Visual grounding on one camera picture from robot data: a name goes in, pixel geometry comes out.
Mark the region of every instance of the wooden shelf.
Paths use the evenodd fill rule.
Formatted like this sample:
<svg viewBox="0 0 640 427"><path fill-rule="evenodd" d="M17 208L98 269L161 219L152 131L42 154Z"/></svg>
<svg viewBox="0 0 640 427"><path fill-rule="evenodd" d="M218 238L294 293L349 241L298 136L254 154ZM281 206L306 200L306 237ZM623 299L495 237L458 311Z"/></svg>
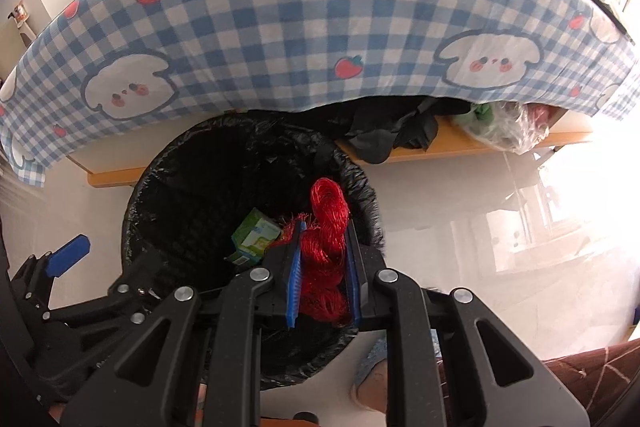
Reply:
<svg viewBox="0 0 640 427"><path fill-rule="evenodd" d="M495 151L479 141L474 140L459 127L453 126L447 118L438 118L440 126L438 135L433 140L431 146L426 150L398 148L391 152L385 163L404 162L411 160L426 160L430 158L449 158L466 154L479 154ZM537 148L555 147L569 145L573 143L584 143L591 141L590 132L552 132L549 136L538 144ZM357 158L347 144L338 143L351 159L357 164L364 164L364 161ZM96 188L122 187L125 185L135 185L146 167L124 169L120 171L89 172L87 181L89 185Z"/></svg>

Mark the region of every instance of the red thread bundle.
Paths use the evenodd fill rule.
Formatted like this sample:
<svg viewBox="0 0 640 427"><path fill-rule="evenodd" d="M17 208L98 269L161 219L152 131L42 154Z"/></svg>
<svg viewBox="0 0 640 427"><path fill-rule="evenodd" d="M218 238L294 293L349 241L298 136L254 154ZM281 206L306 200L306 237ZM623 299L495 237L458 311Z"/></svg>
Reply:
<svg viewBox="0 0 640 427"><path fill-rule="evenodd" d="M311 209L315 220L300 214L286 224L279 243L288 243L295 222L302 219L307 229L300 239L302 289L300 313L319 322L344 325L350 320L349 306L338 285L344 277L344 232L349 207L340 185L320 178L311 187Z"/></svg>

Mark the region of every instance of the silver bolt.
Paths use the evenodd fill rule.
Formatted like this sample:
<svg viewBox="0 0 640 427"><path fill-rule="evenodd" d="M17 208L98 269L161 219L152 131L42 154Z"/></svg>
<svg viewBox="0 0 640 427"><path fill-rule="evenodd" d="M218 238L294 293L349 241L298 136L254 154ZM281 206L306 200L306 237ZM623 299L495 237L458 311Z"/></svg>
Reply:
<svg viewBox="0 0 640 427"><path fill-rule="evenodd" d="M131 315L131 322L134 324L142 324L145 321L145 314L136 312Z"/></svg>
<svg viewBox="0 0 640 427"><path fill-rule="evenodd" d="M182 286L174 292L174 297L180 302L191 300L191 298L193 298L193 288L190 286Z"/></svg>
<svg viewBox="0 0 640 427"><path fill-rule="evenodd" d="M271 274L266 268L254 268L251 270L251 279L255 282L266 281Z"/></svg>
<svg viewBox="0 0 640 427"><path fill-rule="evenodd" d="M378 273L378 279L382 282L396 282L398 280L398 273L393 270L389 270L388 268L380 270Z"/></svg>
<svg viewBox="0 0 640 427"><path fill-rule="evenodd" d="M474 299L474 295L466 288L458 288L453 292L453 298L460 303L469 304Z"/></svg>

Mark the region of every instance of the white floor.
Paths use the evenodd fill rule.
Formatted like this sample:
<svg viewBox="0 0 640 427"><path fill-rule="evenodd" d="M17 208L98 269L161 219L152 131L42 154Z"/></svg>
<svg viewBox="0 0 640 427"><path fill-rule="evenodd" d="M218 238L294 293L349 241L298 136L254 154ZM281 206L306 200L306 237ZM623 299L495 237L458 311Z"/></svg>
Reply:
<svg viewBox="0 0 640 427"><path fill-rule="evenodd" d="M640 184L635 129L603 123L593 144L523 156L490 153L368 166L386 230L386 259L421 285L464 285L542 359L617 343L638 303ZM54 286L52 304L102 295L120 272L120 224L130 188L94 189L68 160L43 190L0 180L12 269L77 233L92 253ZM383 426L348 398L361 334L302 385L262 395L263 414L316 413L325 427Z"/></svg>

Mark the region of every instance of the blue and white checkered tablecloth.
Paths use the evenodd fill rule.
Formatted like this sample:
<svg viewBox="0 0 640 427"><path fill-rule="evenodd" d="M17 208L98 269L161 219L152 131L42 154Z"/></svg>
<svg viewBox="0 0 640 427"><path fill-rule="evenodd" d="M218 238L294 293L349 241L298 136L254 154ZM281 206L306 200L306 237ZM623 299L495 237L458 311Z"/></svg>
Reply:
<svg viewBox="0 0 640 427"><path fill-rule="evenodd" d="M0 89L0 141L40 185L92 140L191 112L429 94L622 118L639 74L590 0L76 0Z"/></svg>

